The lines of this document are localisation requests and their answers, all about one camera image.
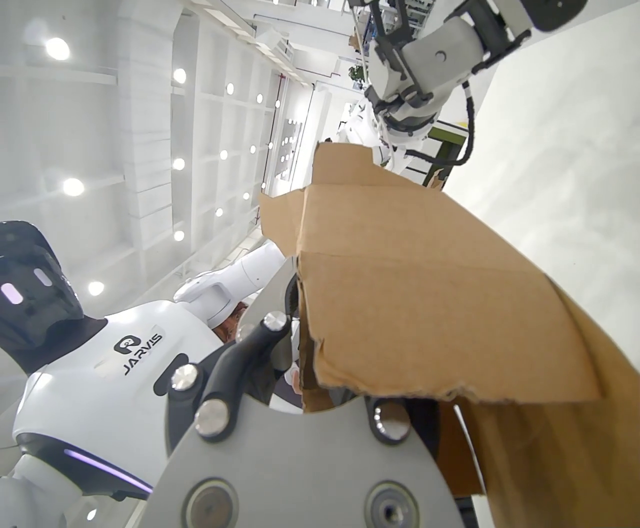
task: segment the round ceiling light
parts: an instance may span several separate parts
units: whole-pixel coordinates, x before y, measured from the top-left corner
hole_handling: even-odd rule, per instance
[[[68,44],[61,38],[50,38],[44,45],[47,55],[56,61],[65,61],[71,55]]]
[[[187,72],[185,72],[182,68],[178,68],[173,71],[173,80],[176,83],[184,84],[187,80]]]
[[[68,196],[80,196],[84,193],[84,184],[77,178],[68,178],[63,182],[62,190]]]
[[[89,293],[95,297],[104,291],[104,284],[98,280],[94,280],[89,283],[87,289],[89,290]]]

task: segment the cardboard box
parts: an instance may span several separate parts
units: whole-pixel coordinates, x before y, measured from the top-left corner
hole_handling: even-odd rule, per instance
[[[536,266],[354,145],[320,144],[311,185],[260,206],[298,258],[306,412],[325,387],[439,399],[438,465],[479,493],[456,403],[497,528],[640,526],[639,375]]]

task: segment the white humanoid robot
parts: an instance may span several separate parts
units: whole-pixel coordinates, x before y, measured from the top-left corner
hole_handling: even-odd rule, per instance
[[[0,479],[0,527],[63,527],[81,495],[146,499],[168,461],[176,368],[223,343],[211,330],[284,257],[267,243],[175,295],[104,319],[84,315],[42,234],[0,223],[0,346],[29,376],[13,427],[22,458]]]

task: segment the white wall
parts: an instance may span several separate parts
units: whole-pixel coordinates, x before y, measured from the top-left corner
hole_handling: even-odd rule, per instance
[[[361,99],[359,95],[360,94],[355,92],[349,93],[342,90],[335,90],[332,92],[331,104],[329,105],[326,120],[324,121],[324,127],[320,134],[321,141],[325,138],[335,136],[344,112],[344,106],[346,104],[358,102]]]
[[[640,367],[640,4],[508,58],[445,192],[560,284]],[[481,528],[491,527],[486,512]]]

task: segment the light strip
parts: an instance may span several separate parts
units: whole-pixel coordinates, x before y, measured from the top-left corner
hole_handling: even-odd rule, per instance
[[[114,477],[119,478],[120,480],[123,480],[129,484],[131,484],[132,486],[135,486],[137,488],[139,488],[140,490],[147,492],[147,493],[151,493],[154,489],[149,486],[148,484],[145,484],[142,481],[139,481],[135,478],[133,478],[130,475],[127,475],[126,473],[123,473],[122,471],[117,470],[114,467],[111,467],[109,465],[106,465],[102,462],[98,462],[97,460],[94,460],[93,458],[90,458],[84,454],[72,451],[71,449],[65,449],[65,454],[69,455],[71,458],[75,458],[76,460],[79,460],[80,462],[84,462],[85,464],[89,464],[89,466],[93,466],[97,469],[101,469],[102,471],[107,472],[110,475],[113,475]]]

